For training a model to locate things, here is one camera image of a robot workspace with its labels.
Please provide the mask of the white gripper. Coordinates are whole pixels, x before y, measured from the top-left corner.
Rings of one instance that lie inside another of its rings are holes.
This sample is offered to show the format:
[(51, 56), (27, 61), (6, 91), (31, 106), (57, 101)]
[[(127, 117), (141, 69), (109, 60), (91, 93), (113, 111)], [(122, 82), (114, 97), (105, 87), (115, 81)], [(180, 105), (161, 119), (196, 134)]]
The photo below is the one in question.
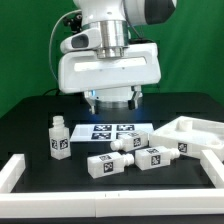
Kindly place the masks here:
[(65, 54), (59, 63), (59, 88), (64, 93), (84, 92), (92, 114), (98, 113), (93, 90), (132, 86), (130, 110), (139, 107), (142, 89), (138, 85), (158, 83), (161, 78), (155, 43), (134, 44), (122, 58), (98, 59), (94, 51)]

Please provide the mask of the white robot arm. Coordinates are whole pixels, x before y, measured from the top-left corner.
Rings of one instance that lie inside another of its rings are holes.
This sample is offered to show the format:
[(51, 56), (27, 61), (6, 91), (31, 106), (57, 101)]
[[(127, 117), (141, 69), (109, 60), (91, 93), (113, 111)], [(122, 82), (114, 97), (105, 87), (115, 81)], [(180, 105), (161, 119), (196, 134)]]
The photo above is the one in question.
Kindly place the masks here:
[(92, 113), (136, 109), (141, 87), (161, 79), (157, 44), (133, 40), (128, 28), (167, 21), (177, 0), (73, 0), (81, 30), (61, 43), (59, 89), (82, 92)]

